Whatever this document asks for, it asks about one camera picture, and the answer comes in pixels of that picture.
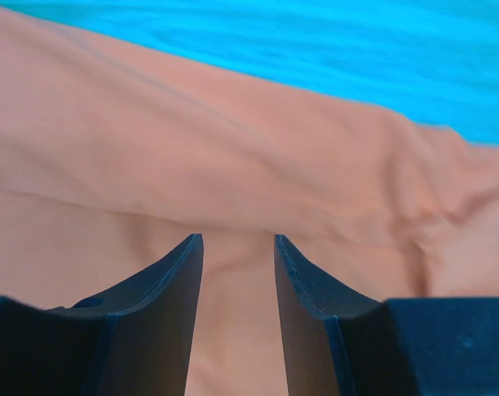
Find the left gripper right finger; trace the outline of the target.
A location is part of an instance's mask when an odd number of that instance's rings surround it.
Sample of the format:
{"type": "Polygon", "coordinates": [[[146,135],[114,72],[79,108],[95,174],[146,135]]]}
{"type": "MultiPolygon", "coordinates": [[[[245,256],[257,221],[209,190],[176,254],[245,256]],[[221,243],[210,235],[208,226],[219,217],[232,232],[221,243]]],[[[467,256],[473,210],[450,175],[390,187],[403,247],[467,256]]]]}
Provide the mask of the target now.
{"type": "Polygon", "coordinates": [[[386,305],[343,284],[275,236],[275,284],[291,395],[385,395],[386,305]]]}

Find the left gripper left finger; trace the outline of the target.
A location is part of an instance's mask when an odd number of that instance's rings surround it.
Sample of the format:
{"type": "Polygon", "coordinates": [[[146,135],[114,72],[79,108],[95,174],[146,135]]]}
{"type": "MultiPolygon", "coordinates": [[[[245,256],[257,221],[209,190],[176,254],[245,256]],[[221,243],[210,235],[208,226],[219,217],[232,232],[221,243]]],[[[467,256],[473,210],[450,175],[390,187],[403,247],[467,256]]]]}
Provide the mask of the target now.
{"type": "Polygon", "coordinates": [[[109,289],[52,314],[99,323],[84,395],[183,395],[203,269],[194,233],[109,289]]]}

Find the orange t shirt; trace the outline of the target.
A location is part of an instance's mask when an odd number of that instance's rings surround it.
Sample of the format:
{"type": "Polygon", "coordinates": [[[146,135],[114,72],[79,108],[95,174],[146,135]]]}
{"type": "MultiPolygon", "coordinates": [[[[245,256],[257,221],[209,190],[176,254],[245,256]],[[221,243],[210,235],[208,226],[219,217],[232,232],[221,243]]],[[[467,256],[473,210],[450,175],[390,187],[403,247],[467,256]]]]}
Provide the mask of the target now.
{"type": "Polygon", "coordinates": [[[375,299],[499,295],[499,148],[0,7],[0,295],[201,233],[189,395],[287,392],[274,237],[375,299]]]}

